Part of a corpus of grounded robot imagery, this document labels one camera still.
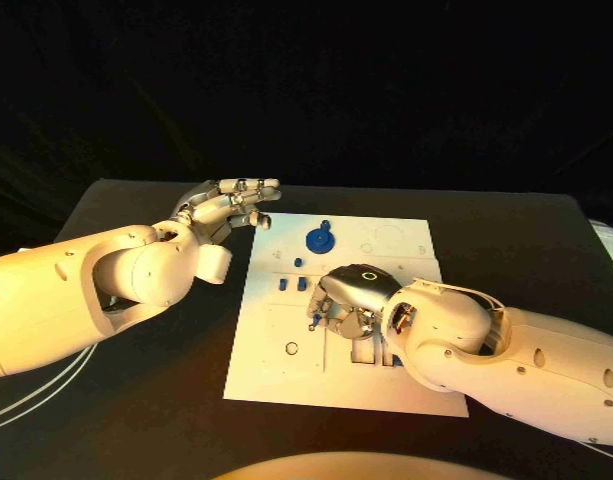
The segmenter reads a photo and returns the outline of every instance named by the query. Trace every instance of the black curtain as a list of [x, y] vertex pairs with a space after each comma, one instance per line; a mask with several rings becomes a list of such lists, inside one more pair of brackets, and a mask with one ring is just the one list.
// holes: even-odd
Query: black curtain
[[613, 221], [613, 6], [517, 3], [0, 1], [0, 249], [102, 177], [563, 192]]

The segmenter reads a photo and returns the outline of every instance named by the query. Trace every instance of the white board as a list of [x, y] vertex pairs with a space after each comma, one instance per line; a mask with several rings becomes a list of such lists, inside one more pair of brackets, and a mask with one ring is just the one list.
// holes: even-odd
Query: white board
[[[337, 267], [367, 263], [407, 285], [413, 277], [442, 281], [426, 220], [272, 213], [256, 229], [224, 398], [468, 417], [465, 396], [422, 386], [393, 366], [377, 335], [344, 339], [322, 326], [309, 331], [314, 286]], [[306, 248], [306, 234], [331, 222], [335, 247]], [[295, 259], [302, 258], [302, 267]], [[308, 288], [298, 291], [298, 279]], [[280, 279], [288, 288], [280, 291]], [[298, 352], [288, 353], [288, 344]]]

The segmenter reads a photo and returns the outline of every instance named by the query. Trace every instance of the white robotic arm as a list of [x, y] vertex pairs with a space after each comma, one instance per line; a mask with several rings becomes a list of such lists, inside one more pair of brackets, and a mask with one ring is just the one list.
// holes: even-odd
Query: white robotic arm
[[[484, 297], [491, 308], [462, 292]], [[329, 317], [334, 304], [344, 313]], [[367, 338], [380, 323], [390, 350], [426, 387], [468, 394], [556, 435], [613, 445], [611, 335], [505, 308], [474, 290], [423, 279], [403, 288], [368, 265], [341, 267], [322, 278], [308, 315], [352, 339]]]
[[270, 228], [277, 180], [205, 182], [171, 220], [0, 257], [0, 376], [37, 368], [162, 313], [194, 278], [223, 283], [233, 227]]

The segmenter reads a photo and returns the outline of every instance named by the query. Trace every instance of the black table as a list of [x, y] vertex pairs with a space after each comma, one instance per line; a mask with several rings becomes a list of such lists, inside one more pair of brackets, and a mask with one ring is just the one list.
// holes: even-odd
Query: black table
[[[102, 180], [57, 240], [165, 219], [184, 183]], [[422, 218], [443, 280], [613, 334], [613, 262], [567, 196], [283, 187], [275, 212]], [[71, 385], [0, 428], [0, 478], [208, 478], [318, 451], [425, 456], [517, 478], [613, 476], [613, 460], [497, 415], [469, 419], [223, 399], [252, 251], [234, 231], [227, 282], [103, 342]], [[0, 407], [70, 360], [0, 379]]]

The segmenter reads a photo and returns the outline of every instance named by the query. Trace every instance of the small blue part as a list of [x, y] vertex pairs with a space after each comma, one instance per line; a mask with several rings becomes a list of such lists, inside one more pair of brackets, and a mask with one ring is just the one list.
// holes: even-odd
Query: small blue part
[[312, 329], [315, 329], [315, 328], [318, 327], [318, 324], [321, 323], [321, 319], [322, 319], [322, 318], [324, 318], [324, 317], [321, 316], [319, 313], [316, 313], [316, 314], [314, 315], [314, 323], [309, 325], [309, 327], [311, 327]]
[[316, 228], [306, 235], [306, 248], [319, 255], [328, 253], [335, 246], [335, 237], [331, 233], [331, 222], [324, 220], [321, 228]]

